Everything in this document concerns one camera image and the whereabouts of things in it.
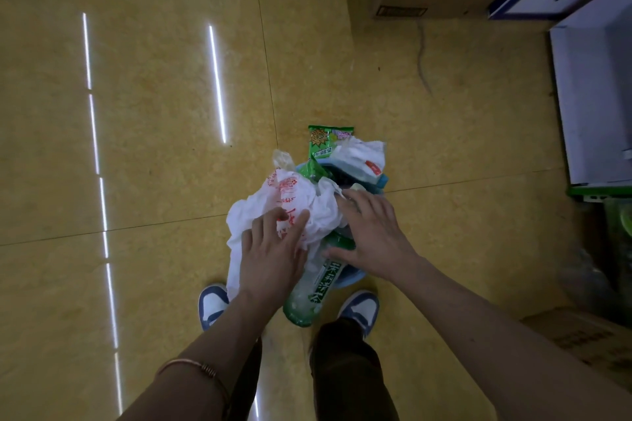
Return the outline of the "clear plastic bag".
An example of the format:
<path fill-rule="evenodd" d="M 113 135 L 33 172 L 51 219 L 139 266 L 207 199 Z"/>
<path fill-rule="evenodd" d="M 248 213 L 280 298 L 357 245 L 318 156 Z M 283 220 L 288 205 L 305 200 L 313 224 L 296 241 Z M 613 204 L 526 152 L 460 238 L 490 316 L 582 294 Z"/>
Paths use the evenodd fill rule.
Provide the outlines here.
<path fill-rule="evenodd" d="M 573 209 L 559 284 L 575 307 L 632 330 L 632 197 L 573 200 Z"/>

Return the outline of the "person's right dark trouser leg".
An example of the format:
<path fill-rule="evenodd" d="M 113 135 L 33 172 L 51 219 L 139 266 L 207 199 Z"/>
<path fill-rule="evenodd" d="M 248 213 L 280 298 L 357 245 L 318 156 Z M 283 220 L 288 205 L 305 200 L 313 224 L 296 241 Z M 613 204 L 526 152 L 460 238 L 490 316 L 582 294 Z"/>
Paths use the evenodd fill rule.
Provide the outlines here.
<path fill-rule="evenodd" d="M 399 421 L 378 355 L 358 322 L 342 317 L 322 325 L 310 369 L 317 421 Z"/>

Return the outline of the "person's left hand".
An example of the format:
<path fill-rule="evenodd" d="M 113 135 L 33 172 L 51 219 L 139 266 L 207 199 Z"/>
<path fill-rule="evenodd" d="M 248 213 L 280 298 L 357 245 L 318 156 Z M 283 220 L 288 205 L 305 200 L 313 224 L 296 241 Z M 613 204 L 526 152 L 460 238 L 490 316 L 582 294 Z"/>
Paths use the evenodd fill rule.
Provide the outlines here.
<path fill-rule="evenodd" d="M 270 312 L 284 304 L 303 274 L 307 253 L 301 239 L 309 219 L 309 210 L 301 211 L 278 244 L 263 243 L 263 215 L 253 220 L 251 258 L 241 259 L 240 295 Z"/>

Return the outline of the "person's dark trouser leg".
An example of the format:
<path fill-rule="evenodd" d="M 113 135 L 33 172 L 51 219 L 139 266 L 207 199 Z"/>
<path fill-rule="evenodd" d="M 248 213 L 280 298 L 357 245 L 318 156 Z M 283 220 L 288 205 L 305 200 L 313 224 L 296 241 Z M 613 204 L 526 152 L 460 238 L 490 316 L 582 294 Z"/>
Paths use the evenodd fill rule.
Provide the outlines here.
<path fill-rule="evenodd" d="M 322 325 L 310 369 L 317 421 L 399 421 L 378 355 L 358 322 L 342 317 Z"/>
<path fill-rule="evenodd" d="M 257 395 L 262 361 L 262 340 L 259 337 L 244 363 L 231 395 L 231 406 L 225 421 L 248 421 Z"/>

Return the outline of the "person's right blue white shoe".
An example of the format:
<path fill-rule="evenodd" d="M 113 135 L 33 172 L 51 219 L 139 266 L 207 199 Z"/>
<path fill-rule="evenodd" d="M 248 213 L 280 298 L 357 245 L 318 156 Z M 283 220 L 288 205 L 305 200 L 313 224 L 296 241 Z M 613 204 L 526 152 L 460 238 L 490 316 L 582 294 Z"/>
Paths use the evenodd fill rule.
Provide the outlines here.
<path fill-rule="evenodd" d="M 380 300 L 376 293 L 367 289 L 354 292 L 341 306 L 338 320 L 353 321 L 366 339 L 375 326 L 380 311 Z"/>

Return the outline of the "green plastic drink bottle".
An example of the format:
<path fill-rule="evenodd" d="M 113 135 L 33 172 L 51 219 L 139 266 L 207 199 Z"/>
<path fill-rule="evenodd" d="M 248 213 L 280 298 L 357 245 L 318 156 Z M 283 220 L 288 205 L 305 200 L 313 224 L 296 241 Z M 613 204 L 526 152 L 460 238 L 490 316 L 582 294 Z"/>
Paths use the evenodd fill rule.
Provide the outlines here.
<path fill-rule="evenodd" d="M 325 298 L 346 268 L 345 263 L 326 257 L 330 247 L 353 250 L 355 242 L 352 238 L 331 232 L 308 256 L 304 272 L 282 308 L 287 320 L 300 328 L 312 325 Z"/>

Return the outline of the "white plastic bag red print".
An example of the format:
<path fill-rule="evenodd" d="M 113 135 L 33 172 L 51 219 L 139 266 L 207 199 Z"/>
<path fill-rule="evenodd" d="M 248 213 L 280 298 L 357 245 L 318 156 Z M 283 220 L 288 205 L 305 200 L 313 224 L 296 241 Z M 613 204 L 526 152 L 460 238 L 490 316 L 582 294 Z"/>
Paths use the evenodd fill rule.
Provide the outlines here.
<path fill-rule="evenodd" d="M 326 235 L 347 224 L 336 202 L 336 195 L 341 193 L 340 187 L 329 178 L 321 178 L 314 184 L 296 171 L 277 168 L 255 194 L 235 202 L 226 217 L 231 234 L 227 242 L 231 250 L 226 282 L 229 300 L 237 296 L 240 289 L 241 235 L 251 228 L 255 218 L 281 207 L 287 212 L 288 219 L 277 223 L 277 232 L 284 236 L 300 213 L 308 210 L 310 218 L 303 231 L 300 248 L 307 251 L 306 267 L 309 267 Z"/>

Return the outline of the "person's left forearm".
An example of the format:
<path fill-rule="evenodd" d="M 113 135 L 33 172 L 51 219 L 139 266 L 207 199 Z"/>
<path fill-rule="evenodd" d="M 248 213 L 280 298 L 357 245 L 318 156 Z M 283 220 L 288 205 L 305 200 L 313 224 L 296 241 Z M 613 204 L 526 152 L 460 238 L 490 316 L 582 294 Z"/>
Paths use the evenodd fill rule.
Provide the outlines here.
<path fill-rule="evenodd" d="M 239 294 L 117 421 L 225 421 L 237 378 L 275 313 Z"/>

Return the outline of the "person's blue white shoe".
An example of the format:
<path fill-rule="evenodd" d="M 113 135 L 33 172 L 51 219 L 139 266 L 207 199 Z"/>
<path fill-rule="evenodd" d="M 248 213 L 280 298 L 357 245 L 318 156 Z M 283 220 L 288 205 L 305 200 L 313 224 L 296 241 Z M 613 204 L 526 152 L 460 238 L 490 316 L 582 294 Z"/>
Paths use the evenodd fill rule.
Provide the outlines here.
<path fill-rule="evenodd" d="M 198 317 L 202 331 L 207 331 L 229 305 L 227 287 L 223 283 L 213 283 L 200 292 Z"/>
<path fill-rule="evenodd" d="M 338 320 L 353 321 L 366 339 L 375 326 L 380 311 L 380 300 L 376 293 L 367 289 L 354 292 L 341 306 Z"/>

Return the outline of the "person's left dark trouser leg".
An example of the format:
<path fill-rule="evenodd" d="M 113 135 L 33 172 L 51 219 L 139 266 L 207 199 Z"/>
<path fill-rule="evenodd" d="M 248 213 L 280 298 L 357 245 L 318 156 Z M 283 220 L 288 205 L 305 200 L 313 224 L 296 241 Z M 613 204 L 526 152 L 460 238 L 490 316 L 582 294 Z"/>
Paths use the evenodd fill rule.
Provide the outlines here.
<path fill-rule="evenodd" d="M 225 421 L 248 421 L 257 395 L 262 361 L 262 340 L 259 337 L 244 363 L 231 395 L 231 406 Z"/>

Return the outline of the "green snack packet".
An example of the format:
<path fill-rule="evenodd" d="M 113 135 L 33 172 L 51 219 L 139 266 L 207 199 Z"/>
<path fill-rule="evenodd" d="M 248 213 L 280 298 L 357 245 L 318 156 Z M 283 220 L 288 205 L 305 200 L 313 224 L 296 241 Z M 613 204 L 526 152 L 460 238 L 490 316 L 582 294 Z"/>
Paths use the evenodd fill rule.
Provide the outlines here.
<path fill-rule="evenodd" d="M 309 155 L 305 163 L 297 167 L 298 173 L 314 184 L 321 178 L 331 178 L 328 169 L 335 148 L 343 141 L 351 138 L 354 127 L 331 127 L 327 125 L 310 125 Z"/>

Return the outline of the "person's left blue white shoe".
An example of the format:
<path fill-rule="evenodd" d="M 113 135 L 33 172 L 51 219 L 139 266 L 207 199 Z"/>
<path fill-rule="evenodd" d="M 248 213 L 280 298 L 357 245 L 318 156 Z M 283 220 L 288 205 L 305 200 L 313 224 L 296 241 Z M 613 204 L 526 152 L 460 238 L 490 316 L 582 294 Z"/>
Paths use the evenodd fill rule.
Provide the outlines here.
<path fill-rule="evenodd" d="M 200 292 L 198 317 L 202 331 L 207 331 L 229 305 L 227 287 L 223 283 L 213 283 Z"/>

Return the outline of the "person's right hand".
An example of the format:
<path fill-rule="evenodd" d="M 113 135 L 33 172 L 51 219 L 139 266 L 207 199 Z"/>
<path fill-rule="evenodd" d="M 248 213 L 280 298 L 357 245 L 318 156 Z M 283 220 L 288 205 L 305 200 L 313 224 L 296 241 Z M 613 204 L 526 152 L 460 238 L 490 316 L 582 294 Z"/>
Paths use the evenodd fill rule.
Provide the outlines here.
<path fill-rule="evenodd" d="M 344 217 L 344 191 L 336 195 L 337 207 L 348 222 L 355 242 L 357 260 L 350 265 L 398 285 L 421 258 L 401 231 L 391 203 L 382 195 L 375 197 L 378 199 L 376 219 L 360 217 L 347 221 Z"/>

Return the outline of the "blue plastic waste bin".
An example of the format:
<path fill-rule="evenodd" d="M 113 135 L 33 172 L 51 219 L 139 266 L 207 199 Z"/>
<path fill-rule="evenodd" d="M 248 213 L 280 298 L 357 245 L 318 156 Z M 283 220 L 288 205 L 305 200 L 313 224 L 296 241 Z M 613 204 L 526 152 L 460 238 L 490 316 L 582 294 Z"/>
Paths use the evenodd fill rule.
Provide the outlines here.
<path fill-rule="evenodd" d="M 326 177 L 334 181 L 340 189 L 348 189 L 354 184 L 358 184 L 367 192 L 376 195 L 383 194 L 384 188 L 389 182 L 389 177 L 386 174 L 382 174 L 375 184 L 362 181 L 327 161 L 320 162 L 309 160 L 297 165 L 296 169 L 300 174 L 315 183 L 317 183 L 321 177 Z M 346 288 L 359 282 L 364 277 L 365 273 L 363 271 L 352 267 L 351 265 L 347 265 L 343 268 L 337 281 L 333 284 L 333 287 L 335 289 Z"/>

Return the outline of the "white wrapper with red label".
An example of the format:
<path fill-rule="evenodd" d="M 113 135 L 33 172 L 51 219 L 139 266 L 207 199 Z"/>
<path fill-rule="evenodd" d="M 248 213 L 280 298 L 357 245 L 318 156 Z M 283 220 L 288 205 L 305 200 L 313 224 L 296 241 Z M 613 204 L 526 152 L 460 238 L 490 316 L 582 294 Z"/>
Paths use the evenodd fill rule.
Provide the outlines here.
<path fill-rule="evenodd" d="M 326 160 L 361 182 L 377 185 L 385 168 L 386 146 L 381 140 L 364 141 L 350 136 L 337 142 Z"/>

